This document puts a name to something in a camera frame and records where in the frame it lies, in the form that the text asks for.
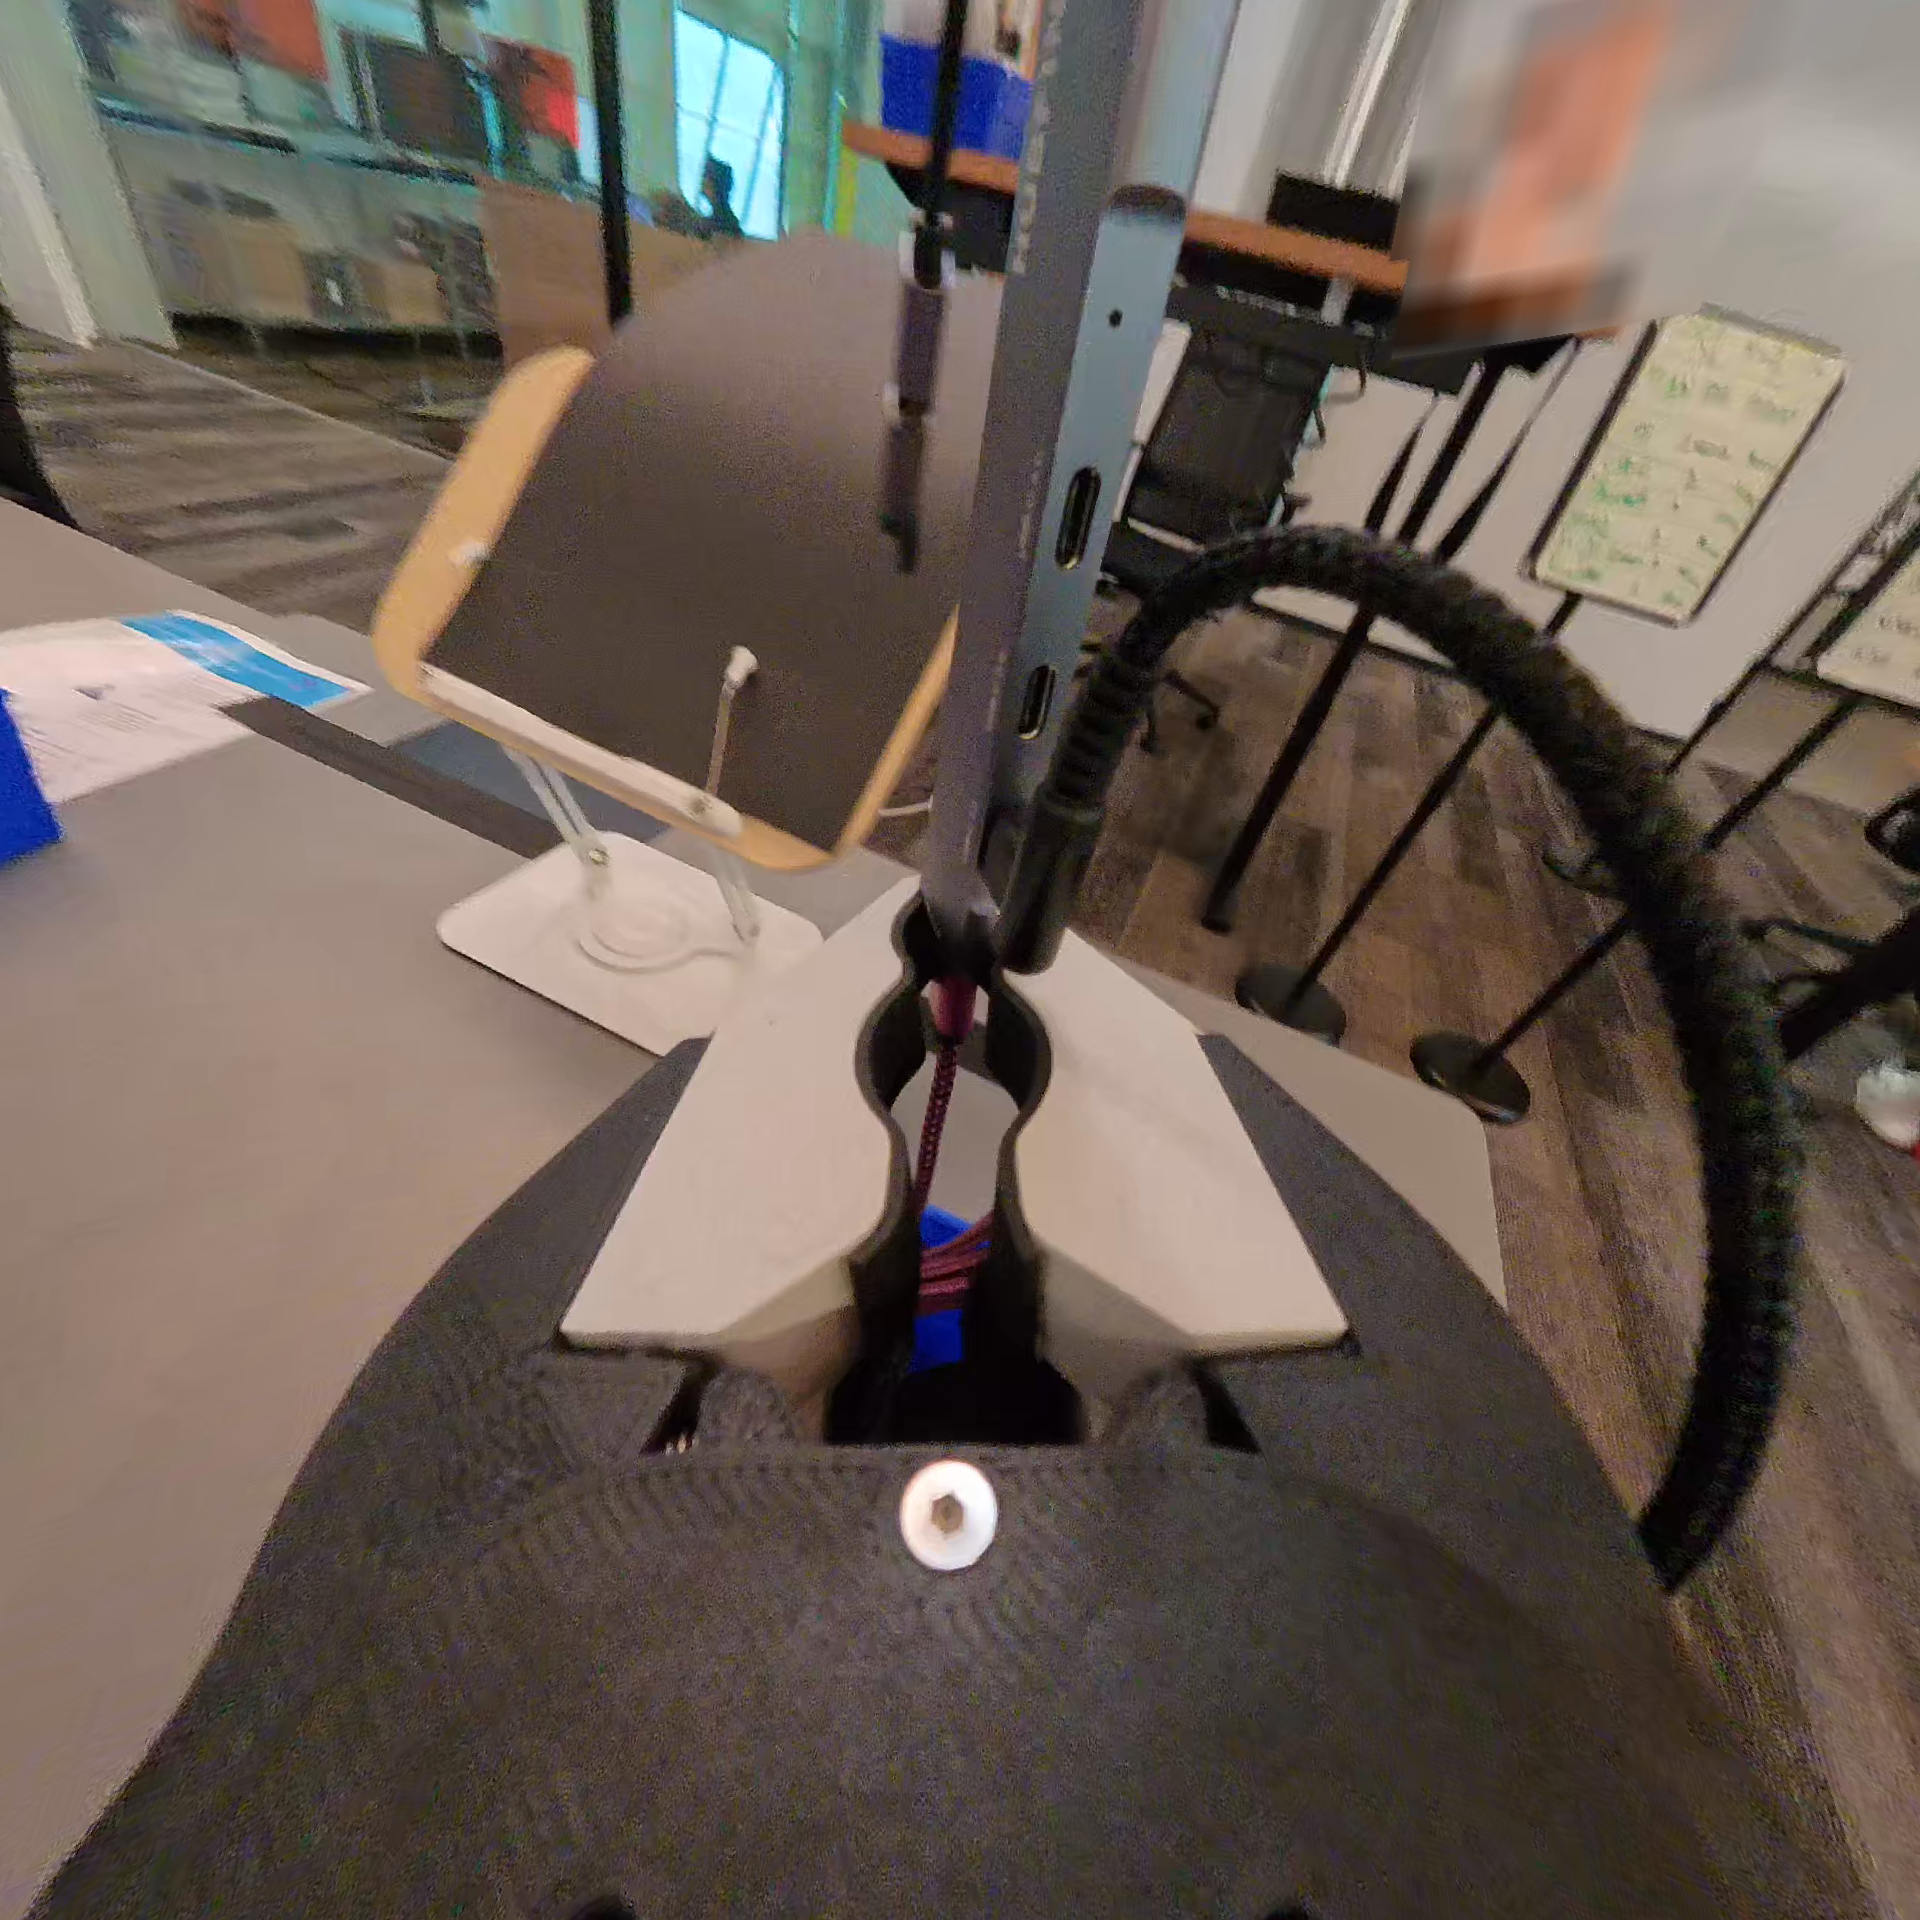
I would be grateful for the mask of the blue plastic bin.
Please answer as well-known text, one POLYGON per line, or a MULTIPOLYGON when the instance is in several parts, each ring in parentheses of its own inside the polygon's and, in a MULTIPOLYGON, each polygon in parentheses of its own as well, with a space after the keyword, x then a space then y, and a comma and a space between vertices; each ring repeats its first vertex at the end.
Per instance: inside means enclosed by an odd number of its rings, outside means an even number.
POLYGON ((10 712, 9 694, 2 692, 2 817, 0 817, 2 865, 33 857, 61 840, 61 824, 41 782, 32 756, 10 712))
POLYGON ((919 1307, 906 1374, 953 1366, 964 1356, 962 1315, 990 1243, 976 1220, 927 1205, 919 1213, 919 1307))
MULTIPOLYGON (((930 140, 938 48, 888 32, 879 33, 877 48, 879 124, 930 140)), ((962 55, 950 143, 959 153, 1018 160, 1030 97, 1030 79, 1015 67, 988 55, 962 55)))

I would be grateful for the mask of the wooden desk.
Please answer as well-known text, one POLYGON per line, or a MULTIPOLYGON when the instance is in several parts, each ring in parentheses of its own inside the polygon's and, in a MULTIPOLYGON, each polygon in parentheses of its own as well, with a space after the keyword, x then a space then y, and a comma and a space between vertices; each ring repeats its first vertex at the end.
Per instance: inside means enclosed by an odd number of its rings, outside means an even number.
MULTIPOLYGON (((924 134, 862 120, 839 134, 844 172, 853 160, 885 166, 919 200, 927 157, 924 134)), ((950 246, 967 271, 1001 271, 1015 227, 1016 161, 959 151, 950 157, 950 246)), ((1399 321, 1406 270, 1390 253, 1345 238, 1192 211, 1166 317, 1250 347, 1321 357, 1332 368, 1399 380, 1428 393, 1461 393, 1493 357, 1494 373, 1543 369, 1567 345, 1612 343, 1620 327, 1508 343, 1412 340, 1399 321)))

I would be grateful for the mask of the grey usb hub with cable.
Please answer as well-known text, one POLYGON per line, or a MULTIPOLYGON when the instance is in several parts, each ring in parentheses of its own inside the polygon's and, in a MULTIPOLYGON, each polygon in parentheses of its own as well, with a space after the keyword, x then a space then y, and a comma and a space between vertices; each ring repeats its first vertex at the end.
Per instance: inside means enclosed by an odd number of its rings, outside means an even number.
POLYGON ((936 756, 897 921, 920 985, 1042 966, 1086 872, 1096 804, 1049 766, 1238 12, 1040 9, 962 566, 902 716, 936 756))

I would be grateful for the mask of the white tablet stand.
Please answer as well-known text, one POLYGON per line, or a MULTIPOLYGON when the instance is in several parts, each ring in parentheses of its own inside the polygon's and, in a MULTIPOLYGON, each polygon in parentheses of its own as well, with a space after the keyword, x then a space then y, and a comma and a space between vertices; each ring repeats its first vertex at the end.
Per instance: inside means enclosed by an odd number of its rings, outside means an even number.
POLYGON ((756 896, 736 849, 744 822, 717 792, 736 696, 756 667, 749 648, 729 648, 705 769, 693 783, 421 665, 428 700, 503 747, 559 833, 553 849, 442 910, 438 942, 654 1055, 705 1040, 741 1001, 806 963, 822 932, 756 896), (576 782, 610 783, 669 824, 709 829, 704 863, 594 828, 576 782))

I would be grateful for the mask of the black swivel office chair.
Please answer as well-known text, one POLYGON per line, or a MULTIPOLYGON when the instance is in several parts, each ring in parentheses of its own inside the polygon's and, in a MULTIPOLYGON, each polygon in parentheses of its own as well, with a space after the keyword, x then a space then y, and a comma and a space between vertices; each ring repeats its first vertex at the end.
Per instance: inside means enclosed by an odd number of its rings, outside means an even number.
POLYGON ((1102 585, 1145 598, 1191 553, 1288 523, 1329 363, 1194 327, 1114 513, 1102 585))

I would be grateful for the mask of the wooden board with dark panel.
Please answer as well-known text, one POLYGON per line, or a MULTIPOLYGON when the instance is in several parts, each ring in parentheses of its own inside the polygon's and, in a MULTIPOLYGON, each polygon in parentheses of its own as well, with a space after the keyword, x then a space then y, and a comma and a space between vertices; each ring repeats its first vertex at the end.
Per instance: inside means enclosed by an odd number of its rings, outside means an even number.
POLYGON ((902 289, 893 253, 804 230, 516 363, 376 603, 386 680, 767 872, 858 847, 949 680, 1001 315, 959 271, 902 572, 902 289))

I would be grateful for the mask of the red printer enclosure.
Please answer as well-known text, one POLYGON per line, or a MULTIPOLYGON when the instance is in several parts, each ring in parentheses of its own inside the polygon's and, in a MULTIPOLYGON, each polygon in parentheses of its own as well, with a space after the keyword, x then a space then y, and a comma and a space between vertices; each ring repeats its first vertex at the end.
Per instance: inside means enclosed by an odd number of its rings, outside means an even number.
POLYGON ((516 131, 565 148, 581 140, 581 108, 572 62, 538 44, 492 36, 492 79, 516 131))
POLYGON ((316 1, 221 1, 229 45, 280 76, 321 85, 329 48, 316 1))

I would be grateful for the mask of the printed paper sheet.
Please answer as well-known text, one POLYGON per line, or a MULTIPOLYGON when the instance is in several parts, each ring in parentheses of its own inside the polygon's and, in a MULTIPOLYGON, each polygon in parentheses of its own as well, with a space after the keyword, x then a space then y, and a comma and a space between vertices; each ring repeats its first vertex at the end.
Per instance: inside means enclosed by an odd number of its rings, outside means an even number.
POLYGON ((2 689, 60 807, 232 743, 242 703, 316 711, 367 686, 220 616, 167 609, 4 630, 2 689))

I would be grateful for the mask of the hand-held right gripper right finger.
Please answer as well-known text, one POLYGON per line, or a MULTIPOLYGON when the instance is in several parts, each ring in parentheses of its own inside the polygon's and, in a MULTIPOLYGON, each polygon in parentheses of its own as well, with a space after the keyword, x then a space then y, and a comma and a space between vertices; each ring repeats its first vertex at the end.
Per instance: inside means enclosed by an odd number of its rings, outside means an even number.
POLYGON ((1184 1359, 1334 1347, 1348 1316, 1198 1025, 1076 932, 1012 998, 1042 1041, 1008 1136, 1040 1356, 1074 1388, 1132 1388, 1184 1359))

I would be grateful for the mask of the handwritten whiteboard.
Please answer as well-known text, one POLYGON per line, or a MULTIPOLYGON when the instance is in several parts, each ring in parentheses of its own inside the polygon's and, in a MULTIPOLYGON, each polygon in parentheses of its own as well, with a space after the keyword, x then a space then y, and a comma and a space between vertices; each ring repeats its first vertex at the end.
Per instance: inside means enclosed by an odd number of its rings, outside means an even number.
POLYGON ((1526 547, 1519 575, 1679 632, 1824 424, 1836 343, 1725 307, 1644 327, 1526 547))
POLYGON ((1671 744, 1663 769, 1687 766, 1710 733, 1761 683, 1832 688, 1860 703, 1916 711, 1918 477, 1909 476, 1829 575, 1793 609, 1696 727, 1671 744))

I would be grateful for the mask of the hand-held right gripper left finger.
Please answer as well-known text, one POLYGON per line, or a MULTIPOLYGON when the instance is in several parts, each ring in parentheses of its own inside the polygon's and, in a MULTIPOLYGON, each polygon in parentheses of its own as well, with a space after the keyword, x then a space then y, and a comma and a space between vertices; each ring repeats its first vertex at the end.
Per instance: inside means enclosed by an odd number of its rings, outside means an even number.
POLYGON ((897 878, 710 1032, 559 1318, 600 1353, 713 1359, 832 1388, 856 1356, 854 1259, 909 1185, 896 1120, 924 991, 897 878))

